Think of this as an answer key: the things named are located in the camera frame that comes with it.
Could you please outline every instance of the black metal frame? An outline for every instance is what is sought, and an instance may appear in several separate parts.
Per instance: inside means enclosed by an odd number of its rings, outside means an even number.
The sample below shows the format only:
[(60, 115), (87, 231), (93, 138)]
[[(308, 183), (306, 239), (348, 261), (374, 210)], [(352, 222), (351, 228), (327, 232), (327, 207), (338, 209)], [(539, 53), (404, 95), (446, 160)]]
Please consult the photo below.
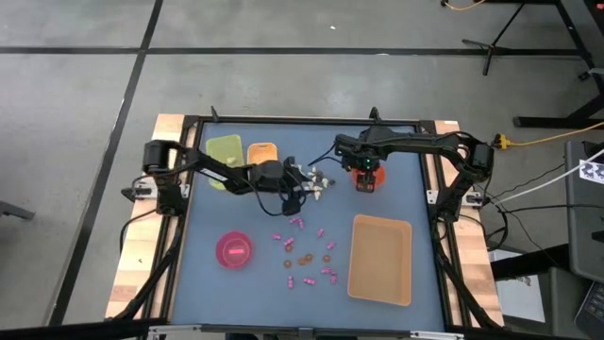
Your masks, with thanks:
[[(570, 21), (570, 17), (566, 13), (562, 3), (560, 0), (487, 0), (488, 3), (524, 3), (527, 4), (546, 4), (546, 5), (555, 5), (561, 16), (564, 20), (564, 23), (567, 27), (574, 27), (572, 22)], [(151, 40), (153, 38), (153, 34), (155, 32), (155, 28), (159, 19), (159, 14), (163, 5), (163, 0), (155, 0), (154, 7), (151, 12), (151, 16), (149, 18), (149, 22), (147, 24), (147, 28), (143, 35), (143, 40), (140, 46), (108, 46), (108, 47), (98, 47), (98, 46), (0, 46), (0, 54), (44, 54), (44, 55), (136, 55), (137, 58), (134, 62), (132, 72), (128, 83), (126, 85), (126, 91), (124, 93), (122, 106), (118, 112), (116, 117), (116, 121), (109, 135), (108, 145), (103, 154), (101, 164), (99, 166), (98, 172), (96, 174), (95, 181), (92, 185), (89, 197), (87, 199), (85, 209), (81, 215), (78, 228), (76, 230), (76, 237), (71, 246), (69, 254), (68, 262), (65, 264), (60, 279), (55, 290), (55, 294), (53, 295), (51, 304), (49, 306), (49, 310), (47, 312), (47, 323), (50, 326), (58, 326), (63, 322), (63, 318), (67, 311), (67, 307), (69, 304), (69, 300), (71, 298), (73, 289), (76, 284), (77, 274), (79, 272), (80, 266), (84, 259), (84, 254), (86, 251), (86, 247), (92, 235), (92, 228), (94, 226), (94, 221), (98, 214), (101, 199), (105, 188), (107, 186), (107, 181), (109, 179), (109, 172), (112, 167), (115, 154), (117, 152), (117, 147), (122, 137), (122, 133), (124, 131), (124, 127), (126, 125), (126, 119), (129, 114), (129, 109), (132, 104), (132, 100), (134, 97), (134, 93), (136, 92), (136, 88), (138, 85), (138, 81), (140, 79), (143, 65), (146, 56), (148, 55), (187, 55), (187, 54), (196, 54), (196, 55), (391, 55), (391, 56), (489, 56), (489, 51), (483, 49), (465, 49), (465, 48), (338, 48), (338, 47), (192, 47), (192, 48), (181, 48), (181, 47), (150, 47)], [(569, 49), (506, 49), (506, 50), (495, 50), (491, 53), (491, 55), (501, 55), (505, 54), (507, 56), (579, 56), (582, 57), (588, 67), (593, 67), (593, 63), (589, 57), (589, 53), (586, 51), (585, 46), (583, 45), (579, 35), (573, 28), (569, 28), (569, 33), (573, 38), (573, 41), (577, 47), (576, 50)], [(595, 75), (594, 79), (598, 88), (602, 90), (604, 88), (603, 83), (599, 76)], [(595, 104), (600, 104), (602, 98), (599, 98)], [(587, 110), (582, 112), (575, 112), (576, 116), (589, 116), (587, 114)], [(558, 122), (535, 122), (534, 119), (540, 118), (532, 118), (532, 117), (517, 117), (518, 124), (520, 127), (527, 126), (538, 126), (542, 124), (551, 124), (558, 125)], [(229, 120), (228, 117), (222, 118), (225, 122)], [(242, 117), (242, 122), (249, 122), (252, 119), (250, 117)], [(283, 121), (283, 118), (274, 118), (274, 121), (279, 122)], [(290, 124), (298, 124), (297, 122), (302, 122), (303, 119), (296, 120), (295, 118), (288, 118), (288, 123)], [(584, 125), (591, 125), (592, 121), (581, 120), (580, 122), (575, 122), (574, 119), (563, 119), (564, 124), (568, 124), (566, 128), (580, 128)], [(442, 178), (442, 165), (440, 164), (440, 158), (435, 158), (436, 167), (439, 171), (439, 185), (444, 183), (444, 178)], [(422, 160), (423, 166), (426, 165), (426, 161)], [(425, 185), (428, 188), (429, 182), (426, 178), (424, 178)], [(164, 227), (167, 226), (167, 222), (162, 222)], [(452, 252), (452, 262), (459, 269), (459, 259), (456, 259), (457, 249), (456, 243), (454, 242), (454, 230), (450, 224), (446, 225), (446, 230), (449, 237), (452, 241), (449, 241), (449, 247)], [(160, 240), (165, 240), (165, 234), (160, 235)], [(158, 256), (160, 255), (160, 249), (156, 253), (154, 264), (157, 264)], [(445, 277), (443, 273), (439, 273), (439, 281), (441, 283), (445, 282)], [(446, 309), (448, 310), (448, 295), (444, 294), (446, 301)], [(165, 306), (161, 308), (163, 310), (162, 313), (165, 313)], [(464, 325), (469, 325), (469, 313), (467, 309), (462, 306), (462, 319)], [(445, 316), (445, 320), (450, 321), (450, 315)]]
[[(220, 124), (294, 124), (294, 125), (316, 125), (316, 126), (370, 126), (373, 124), (380, 124), (387, 127), (412, 127), (416, 132), (430, 132), (435, 133), (435, 124), (434, 121), (419, 121), (419, 120), (372, 120), (372, 119), (346, 119), (346, 118), (296, 118), (296, 117), (255, 117), (255, 116), (221, 116), (219, 117), (216, 111), (212, 108), (212, 115), (209, 116), (185, 116), (183, 124), (183, 129), (181, 131), (180, 142), (184, 143), (186, 141), (186, 136), (189, 134), (190, 128), (195, 127), (195, 134), (193, 140), (193, 148), (199, 148), (201, 145), (201, 137), (203, 133), (203, 128), (205, 123), (220, 123)], [(422, 181), (424, 183), (424, 199), (428, 201), (428, 197), (426, 196), (426, 190), (430, 188), (429, 176), (428, 176), (428, 163), (427, 157), (425, 155), (418, 155), (420, 161), (420, 167), (422, 171)], [(439, 187), (445, 187), (445, 175), (443, 173), (443, 167), (441, 163), (440, 157), (434, 157), (437, 180), (439, 183)], [(193, 172), (190, 171), (187, 173), (187, 183), (193, 184)], [(156, 245), (156, 254), (152, 266), (152, 270), (154, 270), (161, 259), (160, 254), (163, 253), (163, 250), (166, 247), (166, 235), (168, 233), (168, 229), (170, 226), (171, 218), (177, 218), (177, 223), (179, 224), (179, 228), (183, 228), (183, 237), (186, 235), (185, 221), (187, 219), (187, 214), (181, 217), (166, 217), (164, 216), (161, 221), (161, 226), (159, 230), (159, 239)], [(435, 221), (430, 218), (428, 212), (428, 221), (430, 223), (430, 228), (432, 230), (437, 229)], [(456, 272), (461, 277), (461, 263), (459, 259), (459, 252), (457, 248), (457, 243), (455, 242), (455, 231), (453, 229), (452, 224), (445, 224), (447, 227), (447, 239), (448, 246), (450, 249), (451, 262), (453, 263)], [(443, 318), (446, 326), (452, 325), (452, 315), (450, 310), (450, 302), (448, 298), (447, 285), (445, 272), (440, 266), (436, 263), (436, 242), (440, 242), (440, 240), (433, 238), (433, 251), (434, 258), (436, 264), (437, 278), (439, 281), (439, 295), (441, 298)], [(166, 284), (163, 292), (163, 299), (161, 302), (160, 314), (159, 317), (162, 319), (168, 319), (168, 311), (170, 309), (171, 297), (173, 294), (173, 289), (175, 289), (176, 283), (176, 268), (177, 268), (177, 259), (176, 262), (172, 263), (168, 269), (168, 276), (166, 278)], [(150, 306), (153, 304), (155, 294), (151, 294), (143, 307), (143, 317), (150, 316)], [(462, 324), (464, 326), (471, 326), (471, 318), (470, 312), (465, 307), (463, 302), (460, 300), (460, 308), (461, 314), (464, 315), (462, 318)], [(301, 330), (298, 328), (271, 328), (271, 327), (257, 327), (257, 326), (239, 326), (239, 325), (203, 325), (201, 330), (202, 332), (250, 332), (250, 333), (271, 333), (278, 335), (298, 335)], [(409, 331), (383, 331), (383, 330), (336, 330), (336, 329), (312, 329), (311, 330), (313, 336), (318, 335), (337, 335), (337, 336), (347, 336), (354, 335), (361, 336), (394, 336), (394, 337), (404, 337), (409, 336)]]

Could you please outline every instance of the cable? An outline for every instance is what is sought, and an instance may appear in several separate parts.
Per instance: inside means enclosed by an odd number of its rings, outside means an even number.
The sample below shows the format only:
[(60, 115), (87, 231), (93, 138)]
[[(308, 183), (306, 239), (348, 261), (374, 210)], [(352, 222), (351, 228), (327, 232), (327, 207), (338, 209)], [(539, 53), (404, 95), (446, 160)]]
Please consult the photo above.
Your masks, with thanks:
[(316, 164), (316, 163), (318, 163), (318, 162), (322, 162), (322, 161), (324, 161), (324, 160), (332, 160), (332, 161), (334, 161), (334, 162), (337, 162), (339, 165), (342, 165), (342, 162), (341, 162), (340, 160), (335, 159), (335, 158), (330, 157), (330, 156), (323, 156), (323, 157), (321, 157), (321, 158), (318, 158), (318, 159), (316, 159), (316, 160), (312, 161), (312, 164), (310, 164), (310, 165)]
[(574, 134), (578, 134), (578, 133), (581, 133), (581, 132), (589, 131), (591, 129), (599, 128), (601, 126), (604, 126), (604, 122), (603, 123), (597, 123), (595, 125), (592, 125), (590, 127), (586, 127), (584, 129), (580, 129), (580, 130), (577, 130), (577, 131), (566, 132), (566, 133), (559, 134), (559, 135), (556, 135), (556, 136), (551, 136), (551, 137), (543, 138), (543, 139), (540, 139), (540, 140), (536, 140), (536, 141), (532, 141), (532, 142), (524, 142), (524, 143), (515, 143), (515, 142), (512, 142), (509, 139), (507, 139), (505, 135), (501, 135), (501, 137), (500, 137), (501, 146), (500, 147), (501, 147), (501, 149), (505, 150), (506, 148), (508, 148), (508, 146), (537, 145), (537, 144), (540, 144), (540, 143), (545, 143), (545, 142), (553, 141), (553, 140), (556, 140), (556, 139), (559, 139), (559, 138), (562, 138), (562, 137), (568, 137), (568, 136), (572, 136)]
[(333, 145), (332, 145), (332, 146), (329, 148), (329, 150), (328, 150), (328, 151), (326, 151), (326, 152), (325, 152), (323, 155), (321, 155), (321, 156), (317, 157), (317, 158), (316, 158), (314, 161), (311, 161), (311, 162), (309, 163), (309, 165), (307, 165), (307, 166), (312, 166), (313, 164), (315, 164), (315, 163), (317, 163), (317, 162), (322, 161), (321, 159), (322, 159), (322, 158), (324, 158), (325, 156), (327, 156), (327, 154), (328, 154), (329, 152), (331, 152), (331, 150), (333, 150), (335, 147), (336, 147), (336, 144), (334, 143), (334, 144), (333, 144)]
[(441, 237), (439, 238), (439, 241), (443, 241), (443, 240), (446, 238), (446, 235), (447, 235), (447, 233), (446, 233), (446, 227), (444, 228), (444, 231), (445, 231), (445, 232), (443, 232), (443, 236), (441, 236)]
[(460, 217), (467, 218), (469, 220), (472, 220), (472, 221), (478, 223), (480, 225), (480, 227), (482, 228), (482, 232), (484, 232), (485, 235), (487, 234), (487, 229), (484, 228), (484, 225), (482, 224), (482, 222), (480, 222), (476, 217), (464, 215), (463, 213), (460, 213)]
[(506, 211), (505, 213), (518, 213), (529, 210), (541, 210), (541, 209), (553, 209), (553, 208), (594, 208), (594, 209), (604, 209), (604, 206), (598, 206), (596, 204), (555, 204), (548, 206), (536, 206), (536, 207), (525, 207), (513, 209), (510, 211)]
[(190, 168), (193, 167), (193, 164), (186, 164), (183, 166), (180, 166), (178, 168), (174, 168), (166, 173), (163, 174), (154, 174), (154, 175), (142, 175), (142, 176), (138, 176), (137, 178), (132, 180), (132, 183), (130, 184), (130, 188), (132, 189), (132, 191), (134, 192), (134, 190), (136, 189), (136, 183), (141, 180), (141, 179), (147, 179), (147, 178), (151, 178), (151, 177), (164, 177), (164, 176), (170, 176), (170, 175), (175, 175), (175, 174), (179, 174), (181, 172), (187, 171)]
[[(501, 240), (499, 241), (499, 243), (498, 243), (496, 246), (489, 247), (489, 249), (496, 250), (496, 249), (500, 248), (500, 247), (503, 245), (503, 243), (504, 243), (505, 239), (507, 239), (507, 237), (508, 237), (508, 218), (507, 218), (507, 217), (505, 217), (505, 216), (506, 216), (506, 214), (508, 213), (508, 214), (512, 215), (512, 216), (513, 216), (513, 217), (516, 219), (516, 221), (518, 221), (518, 224), (520, 225), (520, 228), (522, 228), (522, 231), (523, 231), (523, 232), (524, 232), (524, 233), (527, 235), (528, 240), (529, 240), (529, 241), (530, 241), (530, 242), (531, 242), (531, 243), (532, 243), (534, 246), (538, 247), (538, 248), (539, 248), (541, 251), (543, 251), (543, 253), (546, 255), (546, 257), (547, 257), (547, 258), (549, 258), (549, 260), (551, 260), (551, 262), (552, 262), (552, 263), (554, 263), (556, 266), (560, 266), (560, 265), (559, 265), (559, 264), (556, 262), (556, 260), (554, 260), (554, 259), (553, 259), (551, 256), (549, 256), (549, 254), (547, 254), (547, 252), (546, 252), (546, 251), (545, 251), (545, 250), (544, 250), (542, 247), (540, 247), (540, 246), (539, 246), (539, 245), (538, 245), (538, 244), (537, 244), (535, 241), (533, 241), (533, 239), (530, 237), (529, 232), (527, 231), (527, 229), (525, 228), (524, 224), (523, 224), (523, 223), (522, 223), (522, 221), (520, 220), (520, 217), (518, 217), (518, 216), (515, 214), (515, 213), (517, 213), (517, 212), (520, 212), (520, 211), (523, 211), (523, 210), (529, 210), (529, 209), (523, 209), (523, 208), (520, 208), (520, 209), (516, 209), (516, 210), (511, 210), (511, 211), (508, 211), (507, 209), (505, 209), (505, 207), (504, 207), (503, 205), (501, 205), (501, 208), (503, 208), (503, 210), (502, 210), (502, 209), (500, 209), (500, 208), (499, 208), (498, 206), (496, 206), (496, 205), (495, 205), (495, 207), (498, 209), (498, 212), (499, 212), (499, 213), (501, 214), (501, 216), (504, 218), (504, 221), (505, 221), (505, 226), (504, 226), (503, 228), (497, 229), (497, 230), (495, 230), (494, 232), (492, 232), (491, 234), (489, 234), (489, 235), (486, 237), (486, 240), (488, 241), (488, 240), (489, 240), (491, 237), (493, 237), (493, 235), (495, 235), (495, 234), (497, 234), (497, 233), (499, 233), (499, 232), (501, 232), (501, 231), (504, 231), (504, 235), (501, 237)], [(558, 208), (558, 206), (543, 206), (543, 207), (536, 207), (536, 208), (542, 208), (542, 209), (546, 209), (546, 207), (548, 207), (548, 208)]]
[(304, 190), (304, 187), (302, 186), (302, 182), (298, 180), (298, 178), (296, 178), (294, 175), (292, 175), (291, 172), (287, 173), (294, 181), (295, 183), (300, 187), (300, 190), (304, 191), (304, 195), (302, 196), (302, 202), (300, 202), (300, 207), (302, 207), (304, 205), (304, 203), (306, 203), (306, 195), (307, 192), (306, 190)]
[[(493, 178), (493, 171), (491, 172), (491, 175), (489, 176), (489, 179), (487, 180), (487, 184), (484, 186), (484, 189), (482, 189), (482, 197), (486, 198), (487, 197), (487, 189), (489, 189), (489, 185), (491, 185), (491, 179)], [(482, 208), (484, 208), (484, 204), (480, 207), (480, 209), (478, 209), (479, 211), (482, 210)]]
[[(602, 154), (604, 154), (604, 149), (601, 149), (599, 152), (597, 152), (597, 153), (596, 153), (594, 156), (590, 157), (590, 158), (589, 158), (587, 161), (585, 161), (585, 162), (591, 162), (591, 161), (595, 160), (596, 158), (598, 158), (598, 157), (599, 157), (600, 155), (602, 155)], [(536, 190), (542, 189), (542, 188), (546, 187), (547, 185), (549, 185), (549, 184), (551, 184), (551, 183), (553, 183), (553, 182), (555, 182), (555, 181), (557, 181), (557, 180), (559, 180), (559, 179), (563, 179), (563, 178), (565, 178), (566, 176), (568, 176), (568, 175), (570, 175), (570, 174), (574, 173), (575, 171), (579, 170), (579, 169), (581, 168), (581, 166), (582, 166), (582, 165), (583, 165), (583, 164), (579, 163), (577, 166), (575, 166), (574, 168), (570, 169), (569, 171), (567, 171), (567, 172), (565, 172), (565, 173), (561, 174), (560, 176), (558, 176), (558, 177), (556, 177), (556, 178), (554, 178), (554, 179), (552, 179), (552, 180), (550, 180), (550, 181), (548, 181), (548, 182), (546, 182), (546, 183), (543, 183), (543, 184), (541, 184), (541, 185), (539, 185), (539, 186), (536, 186), (536, 187), (534, 187), (534, 188), (532, 188), (532, 189), (528, 189), (528, 190), (526, 190), (526, 191), (524, 191), (524, 192), (522, 192), (522, 193), (519, 193), (519, 194), (516, 194), (516, 195), (511, 195), (511, 196), (509, 196), (509, 197), (507, 197), (507, 198), (503, 198), (503, 199), (501, 199), (500, 201), (498, 201), (497, 203), (495, 203), (495, 205), (499, 205), (499, 204), (501, 204), (501, 203), (503, 203), (503, 202), (507, 202), (507, 201), (512, 200), (512, 199), (515, 199), (515, 198), (517, 198), (517, 197), (524, 196), (524, 195), (529, 194), (529, 193), (532, 193), (532, 192), (534, 192), (534, 191), (536, 191)]]
[[(493, 195), (491, 195), (491, 193), (489, 193), (486, 188), (482, 188), (480, 187), (480, 185), (475, 184), (477, 187), (479, 187), (479, 189), (481, 189), (486, 196), (484, 197), (484, 203), (482, 205), (482, 207), (480, 207), (480, 209), (482, 210), (482, 208), (484, 208), (485, 206), (487, 206), (488, 204), (492, 204), (493, 201), (491, 200), (491, 197), (493, 197)], [(506, 207), (503, 206), (503, 204), (501, 205), (501, 208), (499, 208), (498, 206), (494, 207), (497, 209), (497, 213), (499, 213), (499, 215), (501, 216), (501, 219), (503, 220), (503, 227), (491, 232), (490, 234), (485, 234), (485, 241), (490, 241), (491, 238), (493, 236), (495, 236), (496, 234), (498, 234), (499, 232), (503, 232), (503, 235), (501, 235), (501, 239), (499, 239), (499, 242), (495, 245), (495, 246), (490, 246), (487, 248), (488, 251), (492, 251), (492, 250), (497, 250), (499, 249), (501, 246), (503, 246), (503, 244), (506, 242), (506, 240), (508, 239), (508, 235), (510, 233), (510, 227), (509, 227), (509, 222), (508, 222), (508, 217), (505, 215), (505, 213), (503, 213), (504, 211), (506, 211)]]
[(485, 1), (487, 1), (487, 0), (480, 0), (480, 1), (478, 1), (477, 3), (475, 3), (475, 4), (470, 5), (470, 6), (468, 6), (468, 7), (464, 7), (464, 8), (456, 8), (456, 7), (453, 7), (453, 6), (449, 5), (449, 3), (448, 3), (446, 0), (442, 1), (441, 3), (442, 3), (442, 4), (445, 4), (445, 6), (447, 6), (447, 7), (448, 7), (448, 8), (450, 8), (451, 10), (456, 10), (456, 11), (464, 11), (464, 10), (473, 9), (474, 7), (476, 7), (476, 6), (480, 5), (480, 4), (482, 4), (482, 3), (483, 3), (483, 2), (485, 2)]
[[(281, 216), (281, 215), (289, 213), (289, 212), (275, 213), (275, 212), (269, 212), (269, 211), (267, 211), (266, 208), (264, 207), (264, 204), (262, 203), (262, 199), (260, 198), (260, 194), (258, 192), (258, 189), (256, 189), (256, 187), (254, 185), (252, 185), (252, 183), (250, 183), (247, 179), (242, 178), (242, 181), (244, 181), (245, 184), (249, 185), (249, 187), (252, 188), (252, 190), (254, 191), (254, 195), (256, 195), (256, 199), (258, 200), (258, 204), (260, 205), (260, 208), (262, 209), (262, 211), (264, 213), (266, 213), (269, 216)], [(304, 203), (306, 203), (306, 195), (303, 195), (302, 197), (304, 199), (302, 200), (302, 202), (300, 202), (300, 207), (302, 207), (304, 205)]]
[(151, 213), (154, 213), (156, 211), (157, 211), (157, 209), (154, 209), (154, 210), (151, 210), (151, 211), (148, 211), (148, 212), (141, 213), (138, 216), (134, 216), (134, 217), (130, 218), (127, 222), (124, 223), (124, 225), (122, 226), (122, 230), (120, 231), (120, 254), (122, 253), (122, 249), (124, 249), (124, 237), (126, 235), (126, 230), (128, 228), (128, 225), (130, 223), (138, 220), (139, 218), (143, 218), (143, 217), (145, 217), (145, 216), (147, 216), (147, 215), (149, 215)]
[(503, 191), (503, 192), (499, 193), (498, 195), (494, 195), (494, 196), (493, 196), (493, 198), (499, 198), (500, 196), (502, 196), (502, 195), (504, 195), (504, 194), (506, 194), (506, 193), (510, 193), (510, 192), (512, 192), (512, 191), (514, 191), (514, 190), (516, 190), (516, 189), (518, 189), (518, 188), (520, 188), (520, 187), (523, 187), (523, 186), (525, 186), (525, 185), (527, 185), (527, 184), (530, 184), (530, 183), (532, 183), (533, 181), (535, 181), (535, 180), (537, 180), (537, 179), (542, 179), (542, 178), (543, 178), (543, 177), (545, 177), (546, 175), (549, 175), (549, 174), (553, 173), (554, 171), (556, 171), (556, 170), (560, 169), (560, 168), (561, 168), (561, 167), (563, 167), (563, 166), (564, 166), (564, 163), (562, 163), (562, 164), (560, 164), (560, 165), (556, 166), (555, 168), (553, 168), (553, 169), (551, 169), (551, 170), (547, 170), (547, 171), (545, 171), (545, 172), (544, 172), (543, 174), (541, 174), (539, 177), (536, 177), (536, 178), (533, 178), (533, 179), (529, 179), (528, 181), (526, 181), (526, 182), (524, 182), (524, 183), (522, 183), (522, 184), (518, 184), (518, 185), (516, 185), (515, 187), (513, 187), (513, 188), (511, 188), (511, 189), (505, 190), (505, 191)]
[[(442, 139), (444, 139), (446, 137), (450, 137), (450, 136), (453, 136), (453, 135), (462, 135), (462, 136), (465, 136), (465, 137), (472, 138), (472, 139), (476, 140), (476, 137), (474, 137), (473, 135), (471, 135), (471, 134), (469, 134), (469, 133), (467, 133), (465, 131), (451, 131), (451, 132), (447, 132), (445, 134), (442, 134), (442, 135), (436, 137), (434, 140), (435, 141), (440, 141), (440, 140), (442, 140)], [(383, 140), (378, 140), (378, 141), (376, 141), (376, 143), (380, 143), (381, 144), (381, 143), (396, 142), (396, 141), (406, 140), (408, 138), (409, 138), (409, 136), (400, 136), (400, 137), (386, 138), (386, 139), (383, 139)], [(373, 144), (371, 142), (356, 142), (356, 144), (357, 145), (375, 145), (375, 144)]]
[(549, 260), (551, 260), (552, 263), (554, 263), (556, 266), (560, 267), (560, 265), (556, 262), (556, 260), (554, 260), (554, 258), (552, 258), (551, 256), (549, 256), (549, 254), (547, 254), (547, 251), (545, 251), (543, 248), (541, 248), (539, 245), (537, 245), (537, 243), (535, 241), (532, 240), (532, 238), (530, 238), (529, 232), (527, 231), (527, 229), (525, 228), (525, 226), (522, 224), (522, 221), (520, 220), (520, 218), (518, 218), (518, 216), (516, 216), (514, 213), (512, 212), (506, 212), (509, 213), (510, 215), (512, 215), (516, 221), (518, 221), (518, 223), (520, 224), (520, 228), (522, 228), (522, 230), (525, 232), (525, 234), (527, 235), (528, 240), (534, 244), (536, 247), (539, 248), (539, 250), (543, 251), (543, 253), (547, 256), (547, 258), (549, 258)]

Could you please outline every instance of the blue table surface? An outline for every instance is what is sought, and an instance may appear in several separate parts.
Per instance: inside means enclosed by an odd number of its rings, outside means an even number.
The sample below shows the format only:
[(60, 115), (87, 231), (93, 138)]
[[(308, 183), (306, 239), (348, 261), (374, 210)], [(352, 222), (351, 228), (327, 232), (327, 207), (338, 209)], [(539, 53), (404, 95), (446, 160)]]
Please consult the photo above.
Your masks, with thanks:
[[(209, 138), (238, 134), (244, 153), (253, 143), (271, 142), (277, 145), (281, 160), (295, 156), (297, 163), (307, 164), (329, 149), (336, 134), (358, 136), (365, 128), (204, 124), (201, 148), (205, 149)], [(411, 127), (393, 130), (412, 132)], [(374, 193), (365, 194), (355, 190), (350, 174), (340, 164), (317, 164), (336, 184), (325, 189), (319, 201), (309, 196), (300, 214), (305, 221), (303, 230), (290, 225), (288, 217), (266, 215), (254, 195), (218, 191), (207, 178), (196, 175), (176, 277), (172, 323), (442, 332), (445, 327), (419, 157), (396, 153), (383, 165), (386, 183)], [(281, 202), (276, 195), (260, 196), (269, 211), (280, 211)], [(411, 223), (410, 306), (356, 299), (347, 294), (352, 223), (357, 214)], [(320, 228), (325, 230), (325, 236), (317, 239)], [(224, 269), (215, 258), (216, 243), (233, 230), (247, 234), (254, 247), (249, 264), (238, 271)], [(283, 240), (272, 240), (273, 233), (280, 233), (283, 239), (293, 237), (294, 251), (286, 253)], [(326, 248), (329, 241), (337, 244), (332, 250)], [(311, 264), (298, 265), (297, 259), (307, 253), (315, 259)], [(328, 266), (339, 276), (335, 285), (330, 284), (328, 276), (320, 274), (325, 254), (331, 256)], [(286, 269), (285, 260), (294, 265)], [(288, 276), (294, 277), (292, 290), (287, 287)], [(313, 278), (316, 284), (304, 284), (304, 278)]]

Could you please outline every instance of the concrete floor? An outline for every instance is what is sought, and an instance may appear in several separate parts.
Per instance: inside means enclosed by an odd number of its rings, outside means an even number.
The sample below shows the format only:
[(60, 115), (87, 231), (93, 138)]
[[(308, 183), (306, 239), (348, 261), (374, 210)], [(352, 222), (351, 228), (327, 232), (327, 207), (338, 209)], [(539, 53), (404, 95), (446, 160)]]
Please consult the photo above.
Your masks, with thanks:
[[(597, 60), (601, 35), (582, 2), (566, 1)], [(138, 46), (152, 0), (0, 0), (0, 45)], [(466, 12), (420, 0), (165, 0), (152, 46), (459, 47), (489, 42), (514, 6)], [(570, 48), (554, 8), (527, 6), (501, 41), (509, 47)], [(42, 323), (67, 247), (116, 114), (133, 56), (0, 55), (0, 199), (38, 214), (0, 218), (0, 328)], [(579, 82), (580, 60), (498, 58), (489, 76), (481, 58), (387, 56), (147, 57), (96, 219), (66, 322), (100, 320), (118, 262), (119, 228), (131, 204), (120, 189), (140, 174), (143, 143), (160, 112), (223, 115), (458, 120), (491, 140), (497, 132), (528, 141), (561, 131), (517, 129), (518, 114), (564, 116), (596, 94)], [(599, 141), (602, 132), (578, 140)], [(490, 192), (498, 193), (562, 163), (562, 144), (496, 155)], [(508, 208), (563, 203), (563, 183)], [(484, 211), (488, 230), (499, 217)], [(566, 241), (565, 212), (523, 212), (542, 247)], [(535, 248), (515, 221), (508, 243)]]

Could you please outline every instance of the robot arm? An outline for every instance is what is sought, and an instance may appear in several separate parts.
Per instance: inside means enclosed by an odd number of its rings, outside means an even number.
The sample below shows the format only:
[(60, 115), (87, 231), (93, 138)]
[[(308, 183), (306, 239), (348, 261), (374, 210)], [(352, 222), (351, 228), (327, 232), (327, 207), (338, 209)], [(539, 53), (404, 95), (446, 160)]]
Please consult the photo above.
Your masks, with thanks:
[(438, 218), (447, 222), (459, 218), (461, 200), (476, 182), (486, 180), (493, 171), (493, 149), (464, 132), (441, 135), (398, 133), (388, 127), (372, 126), (358, 138), (339, 134), (335, 139), (335, 154), (342, 157), (346, 170), (357, 169), (357, 190), (374, 191), (379, 162), (393, 152), (413, 152), (443, 156), (451, 161), (459, 174), (450, 186), (440, 188), (434, 205)]
[[(176, 169), (170, 169), (170, 150), (180, 151), (185, 161)], [(281, 212), (292, 215), (300, 212), (300, 198), (306, 195), (301, 182), (308, 181), (294, 166), (294, 158), (283, 163), (265, 161), (229, 167), (205, 153), (172, 141), (155, 140), (144, 145), (143, 171), (151, 176), (158, 187), (158, 213), (180, 216), (186, 212), (186, 201), (175, 184), (176, 177), (183, 171), (193, 170), (223, 183), (225, 189), (235, 195), (252, 192), (281, 193)]]

